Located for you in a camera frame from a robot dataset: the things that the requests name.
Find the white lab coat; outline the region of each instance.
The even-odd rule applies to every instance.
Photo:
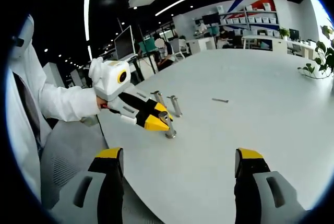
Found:
[[[30,91],[39,115],[40,141],[44,146],[51,132],[45,117],[79,121],[100,112],[93,88],[55,87],[46,83],[46,74],[31,42],[20,58],[9,59],[6,80],[6,120],[14,156],[31,190],[40,200],[40,162],[37,145],[14,80],[17,74]]]

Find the white table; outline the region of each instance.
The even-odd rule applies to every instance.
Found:
[[[205,51],[137,86],[178,96],[183,116],[174,120],[175,139],[123,123],[108,110],[99,114],[102,130],[109,147],[124,148],[125,177],[166,224],[234,223],[239,147],[261,153],[310,209],[334,169],[334,96],[330,79],[298,73],[307,62],[261,50]]]
[[[189,43],[192,54],[196,54],[196,53],[199,53],[205,50],[216,49],[214,37],[206,37],[206,38],[201,38],[201,39],[188,40],[187,42]]]
[[[288,44],[298,45],[302,49],[302,55],[304,58],[308,58],[313,60],[315,47],[311,45],[306,45],[304,43],[300,43],[292,40],[283,40],[271,36],[265,35],[247,35],[242,37],[244,40],[244,49],[246,49],[246,41],[251,39],[261,39],[261,40],[271,40],[272,41],[272,50],[274,52],[286,53],[288,49]]]

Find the shelf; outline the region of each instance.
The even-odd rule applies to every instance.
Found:
[[[235,24],[224,24],[219,25],[220,27],[223,26],[235,26],[235,25],[246,25],[247,23],[235,23]],[[272,26],[279,26],[279,24],[273,24],[273,23],[249,23],[250,25],[272,25]]]
[[[228,14],[243,14],[243,13],[245,13],[245,11],[231,11],[229,13],[220,14],[219,16],[225,16],[225,15],[228,15]]]
[[[273,23],[249,23],[250,25],[272,25],[272,26],[279,26],[279,24]]]
[[[277,12],[276,11],[258,11],[258,10],[255,10],[255,11],[246,11],[247,13],[272,13],[272,14],[276,14]]]

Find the chair backrest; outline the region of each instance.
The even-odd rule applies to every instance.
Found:
[[[172,47],[173,53],[178,53],[180,51],[179,39],[174,39],[169,42]]]
[[[181,48],[186,48],[187,47],[187,42],[184,39],[179,39],[178,43],[179,43]]]

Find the metal screw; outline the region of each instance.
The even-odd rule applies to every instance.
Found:
[[[175,116],[176,117],[181,117],[182,112],[181,112],[180,106],[178,105],[177,97],[175,95],[172,95],[172,96],[167,97],[167,98],[171,99],[171,101],[172,101],[172,104],[173,104],[173,107],[174,107],[174,110],[175,110]]]
[[[172,139],[176,136],[176,131],[173,128],[171,119],[169,118],[169,115],[166,111],[160,112],[159,113],[159,118],[167,125],[169,126],[169,130],[166,131],[165,136],[168,139]]]
[[[151,94],[154,95],[157,102],[161,103],[166,108],[166,105],[162,99],[162,93],[160,91],[155,91],[155,92],[152,92]]]

